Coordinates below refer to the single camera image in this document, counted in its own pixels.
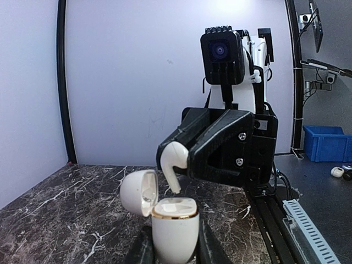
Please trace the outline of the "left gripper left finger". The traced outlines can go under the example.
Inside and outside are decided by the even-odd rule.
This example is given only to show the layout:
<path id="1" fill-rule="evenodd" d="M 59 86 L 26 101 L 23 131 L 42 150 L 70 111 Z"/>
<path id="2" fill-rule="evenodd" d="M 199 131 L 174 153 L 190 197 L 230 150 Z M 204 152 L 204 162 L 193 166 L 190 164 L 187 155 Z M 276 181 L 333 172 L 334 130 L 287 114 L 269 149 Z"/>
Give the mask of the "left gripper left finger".
<path id="1" fill-rule="evenodd" d="M 151 227 L 142 227 L 139 235 L 134 240 L 125 257 L 125 263 L 154 263 L 154 247 Z"/>

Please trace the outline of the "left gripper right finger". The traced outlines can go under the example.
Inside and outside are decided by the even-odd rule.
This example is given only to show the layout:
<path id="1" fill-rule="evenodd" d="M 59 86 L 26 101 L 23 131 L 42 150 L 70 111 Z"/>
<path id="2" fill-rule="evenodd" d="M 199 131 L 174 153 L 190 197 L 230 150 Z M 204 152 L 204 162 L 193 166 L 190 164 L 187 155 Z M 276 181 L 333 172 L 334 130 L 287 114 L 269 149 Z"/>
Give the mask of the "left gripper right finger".
<path id="1" fill-rule="evenodd" d="M 232 263 L 220 242 L 204 219 L 200 220 L 199 236 L 196 246 L 196 263 Z"/>

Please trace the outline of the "dark case on bench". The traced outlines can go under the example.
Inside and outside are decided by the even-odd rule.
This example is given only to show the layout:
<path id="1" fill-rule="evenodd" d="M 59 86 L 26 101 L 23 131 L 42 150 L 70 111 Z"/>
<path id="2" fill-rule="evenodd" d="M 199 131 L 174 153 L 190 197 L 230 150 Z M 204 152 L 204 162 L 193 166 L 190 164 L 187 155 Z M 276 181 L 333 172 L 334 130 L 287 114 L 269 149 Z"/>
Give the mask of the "dark case on bench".
<path id="1" fill-rule="evenodd" d="M 352 180 L 352 165 L 351 164 L 343 164 L 342 168 L 344 169 L 343 179 L 346 181 Z"/>

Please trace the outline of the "right black frame post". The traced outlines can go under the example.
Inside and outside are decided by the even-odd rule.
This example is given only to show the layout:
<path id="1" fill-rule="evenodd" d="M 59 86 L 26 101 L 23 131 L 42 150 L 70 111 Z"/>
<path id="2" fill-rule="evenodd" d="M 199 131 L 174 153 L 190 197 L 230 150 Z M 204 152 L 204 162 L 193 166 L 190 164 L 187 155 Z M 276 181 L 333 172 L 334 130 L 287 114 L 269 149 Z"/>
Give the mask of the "right black frame post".
<path id="1" fill-rule="evenodd" d="M 67 79 L 65 68 L 65 15 L 66 1 L 58 1 L 56 26 L 56 68 L 60 117 L 64 135 L 68 164 L 77 164 L 74 138 L 69 113 Z"/>

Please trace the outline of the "black front rail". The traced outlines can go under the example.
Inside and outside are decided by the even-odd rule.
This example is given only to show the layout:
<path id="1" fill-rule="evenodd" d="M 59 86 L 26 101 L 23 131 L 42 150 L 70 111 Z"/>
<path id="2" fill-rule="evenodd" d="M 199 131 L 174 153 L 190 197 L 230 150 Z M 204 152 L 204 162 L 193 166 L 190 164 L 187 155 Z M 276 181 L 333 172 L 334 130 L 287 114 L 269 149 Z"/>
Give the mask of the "black front rail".
<path id="1" fill-rule="evenodd" d="M 283 208 L 283 200 L 287 198 L 286 188 L 279 186 L 275 194 L 271 194 L 271 190 L 268 184 L 256 188 L 244 186 L 270 260 L 272 263 L 304 263 L 284 224 L 287 218 Z"/>

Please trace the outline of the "white case on bench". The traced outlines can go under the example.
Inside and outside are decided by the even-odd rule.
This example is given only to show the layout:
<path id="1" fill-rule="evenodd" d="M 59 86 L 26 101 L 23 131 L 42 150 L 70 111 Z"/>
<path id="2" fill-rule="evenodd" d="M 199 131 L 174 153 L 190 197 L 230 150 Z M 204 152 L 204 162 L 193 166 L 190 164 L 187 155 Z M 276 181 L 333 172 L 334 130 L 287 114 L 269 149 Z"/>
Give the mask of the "white case on bench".
<path id="1" fill-rule="evenodd" d="M 341 178 L 344 173 L 345 173 L 345 170 L 341 167 L 333 167 L 331 169 L 331 176 L 335 178 Z"/>

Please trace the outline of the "blue plastic bin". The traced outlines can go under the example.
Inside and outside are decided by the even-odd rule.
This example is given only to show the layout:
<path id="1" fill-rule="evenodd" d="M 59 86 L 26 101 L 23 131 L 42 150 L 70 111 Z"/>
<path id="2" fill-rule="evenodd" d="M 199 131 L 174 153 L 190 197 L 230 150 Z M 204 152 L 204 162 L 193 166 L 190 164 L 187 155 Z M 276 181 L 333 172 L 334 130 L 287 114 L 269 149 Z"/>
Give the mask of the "blue plastic bin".
<path id="1" fill-rule="evenodd" d="M 351 162 L 351 134 L 340 126 L 304 125 L 304 152 L 312 162 Z"/>

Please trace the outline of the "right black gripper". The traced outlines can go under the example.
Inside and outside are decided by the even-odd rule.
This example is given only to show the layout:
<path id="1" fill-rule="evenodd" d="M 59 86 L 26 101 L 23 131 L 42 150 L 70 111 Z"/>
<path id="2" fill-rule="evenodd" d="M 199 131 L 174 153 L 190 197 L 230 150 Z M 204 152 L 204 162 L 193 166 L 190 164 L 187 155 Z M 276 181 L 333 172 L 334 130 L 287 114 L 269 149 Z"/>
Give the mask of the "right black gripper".
<path id="1" fill-rule="evenodd" d="M 269 181 L 278 119 L 250 111 L 184 108 L 181 123 L 157 147 L 161 154 L 175 141 L 189 150 L 187 176 L 207 182 L 242 187 Z"/>

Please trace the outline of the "small white charging case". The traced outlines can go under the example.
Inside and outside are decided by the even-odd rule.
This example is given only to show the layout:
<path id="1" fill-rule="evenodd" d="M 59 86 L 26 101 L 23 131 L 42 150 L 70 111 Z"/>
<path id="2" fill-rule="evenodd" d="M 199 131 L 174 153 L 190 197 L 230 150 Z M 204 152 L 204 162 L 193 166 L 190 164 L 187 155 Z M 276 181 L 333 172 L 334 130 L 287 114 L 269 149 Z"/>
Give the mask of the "small white charging case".
<path id="1" fill-rule="evenodd" d="M 123 207 L 132 214 L 151 217 L 152 242 L 161 263 L 188 263 L 199 237 L 196 201 L 188 197 L 159 200 L 155 170 L 128 174 L 120 186 Z"/>

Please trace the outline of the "monitor on bench arm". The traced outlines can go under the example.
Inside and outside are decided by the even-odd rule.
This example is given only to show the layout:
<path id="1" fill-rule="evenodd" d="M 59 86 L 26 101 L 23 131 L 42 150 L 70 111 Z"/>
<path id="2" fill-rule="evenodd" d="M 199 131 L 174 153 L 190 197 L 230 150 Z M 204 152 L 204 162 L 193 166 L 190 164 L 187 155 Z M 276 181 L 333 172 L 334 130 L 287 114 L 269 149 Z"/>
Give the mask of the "monitor on bench arm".
<path id="1" fill-rule="evenodd" d="M 320 51 L 323 39 L 323 27 L 319 8 L 314 0 L 309 0 L 309 13 L 298 16 L 299 39 L 302 34 L 312 27 L 316 53 Z"/>

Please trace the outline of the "white stem earbud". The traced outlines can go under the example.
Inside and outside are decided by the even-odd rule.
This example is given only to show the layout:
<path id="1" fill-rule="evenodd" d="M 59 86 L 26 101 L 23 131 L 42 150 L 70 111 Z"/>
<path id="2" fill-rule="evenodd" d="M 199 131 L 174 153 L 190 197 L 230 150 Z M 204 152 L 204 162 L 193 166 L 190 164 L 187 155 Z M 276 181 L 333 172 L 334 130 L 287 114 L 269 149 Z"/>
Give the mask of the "white stem earbud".
<path id="1" fill-rule="evenodd" d="M 188 149 L 179 142 L 170 142 L 162 151 L 160 165 L 165 179 L 175 194 L 180 193 L 181 187 L 178 182 L 174 167 L 187 169 L 188 167 Z"/>

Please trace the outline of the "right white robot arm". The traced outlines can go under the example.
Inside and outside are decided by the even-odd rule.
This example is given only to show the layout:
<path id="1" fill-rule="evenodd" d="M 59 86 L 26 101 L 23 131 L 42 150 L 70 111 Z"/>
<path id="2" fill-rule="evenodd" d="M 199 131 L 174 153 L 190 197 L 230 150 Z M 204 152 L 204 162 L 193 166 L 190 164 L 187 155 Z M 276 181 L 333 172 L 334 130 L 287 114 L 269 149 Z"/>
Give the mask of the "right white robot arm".
<path id="1" fill-rule="evenodd" d="M 274 173 L 278 118 L 266 100 L 265 70 L 274 61 L 269 28 L 256 36 L 230 26 L 208 27 L 200 38 L 203 107 L 187 107 L 159 144 L 157 167 L 174 193 L 177 174 L 229 186 L 261 186 Z"/>

